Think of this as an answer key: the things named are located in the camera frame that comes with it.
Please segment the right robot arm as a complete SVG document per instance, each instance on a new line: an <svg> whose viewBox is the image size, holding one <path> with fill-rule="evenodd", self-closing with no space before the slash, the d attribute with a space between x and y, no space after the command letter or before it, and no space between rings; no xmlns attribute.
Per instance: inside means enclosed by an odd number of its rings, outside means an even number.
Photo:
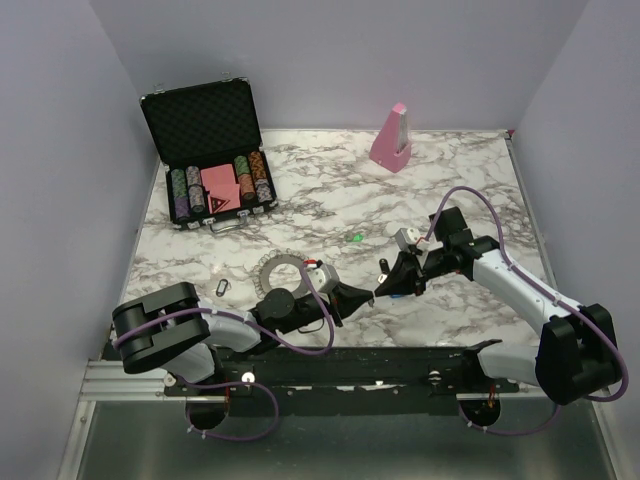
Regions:
<svg viewBox="0 0 640 480"><path fill-rule="evenodd" d="M496 379L540 387L558 405L621 382L623 370L610 313L599 304L582 305L550 290L503 255L497 240L475 237L457 207L431 215L441 247L419 259L415 235L397 233L401 250L378 297L424 293L429 281L458 273L500 298L533 329L535 347L488 340L467 348L460 379L480 392Z"/></svg>

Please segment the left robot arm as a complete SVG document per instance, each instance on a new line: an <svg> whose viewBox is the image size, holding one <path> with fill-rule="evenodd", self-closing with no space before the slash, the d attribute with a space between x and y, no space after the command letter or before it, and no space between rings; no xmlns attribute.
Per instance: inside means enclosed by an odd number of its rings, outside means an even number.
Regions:
<svg viewBox="0 0 640 480"><path fill-rule="evenodd" d="M339 282L300 298L276 288L253 309L233 311L200 305L195 286L180 282L116 307L113 348L127 374L160 368L209 395L222 380L216 346L259 355L281 345L284 334L320 320L334 337L342 320L373 298L371 291Z"/></svg>

